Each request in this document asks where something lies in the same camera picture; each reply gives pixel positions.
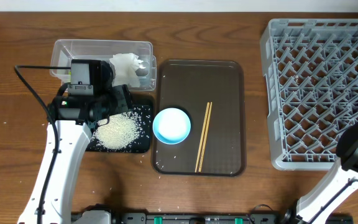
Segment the light blue bowl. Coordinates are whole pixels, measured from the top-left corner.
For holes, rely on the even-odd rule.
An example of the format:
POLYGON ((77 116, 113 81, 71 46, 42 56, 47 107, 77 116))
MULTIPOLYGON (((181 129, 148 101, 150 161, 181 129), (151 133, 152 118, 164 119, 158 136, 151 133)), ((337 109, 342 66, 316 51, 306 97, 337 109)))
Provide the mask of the light blue bowl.
POLYGON ((178 108, 166 108, 157 113, 152 124, 154 136, 164 144, 178 144, 191 131, 189 116, 178 108))

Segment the white napkin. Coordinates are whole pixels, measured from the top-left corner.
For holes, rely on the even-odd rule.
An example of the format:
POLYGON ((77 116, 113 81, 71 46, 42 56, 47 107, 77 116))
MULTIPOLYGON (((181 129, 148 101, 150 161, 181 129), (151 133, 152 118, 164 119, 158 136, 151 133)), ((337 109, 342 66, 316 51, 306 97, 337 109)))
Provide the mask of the white napkin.
POLYGON ((133 53, 115 54, 109 59, 110 66, 114 68, 115 78, 112 86, 128 85, 132 88, 140 87, 140 80, 136 71, 144 68, 141 63, 143 60, 133 53))

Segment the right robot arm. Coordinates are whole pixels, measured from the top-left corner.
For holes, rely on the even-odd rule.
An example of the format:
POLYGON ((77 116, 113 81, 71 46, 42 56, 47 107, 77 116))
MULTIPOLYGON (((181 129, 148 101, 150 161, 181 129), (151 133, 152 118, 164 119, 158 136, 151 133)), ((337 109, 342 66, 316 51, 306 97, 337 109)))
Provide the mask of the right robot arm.
POLYGON ((342 134, 336 155, 328 173, 287 210, 281 223, 326 223, 332 212, 358 189, 358 123, 342 134))

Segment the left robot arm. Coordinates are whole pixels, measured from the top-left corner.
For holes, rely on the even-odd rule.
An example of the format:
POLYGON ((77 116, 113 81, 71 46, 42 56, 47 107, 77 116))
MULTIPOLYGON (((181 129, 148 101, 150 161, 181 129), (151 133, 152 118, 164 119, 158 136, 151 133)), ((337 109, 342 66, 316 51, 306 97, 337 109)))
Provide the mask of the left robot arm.
POLYGON ((63 84, 48 105, 47 142, 34 189, 19 223, 71 223, 71 206, 78 171, 96 123, 132 108, 126 85, 87 95, 65 95, 75 90, 63 84))

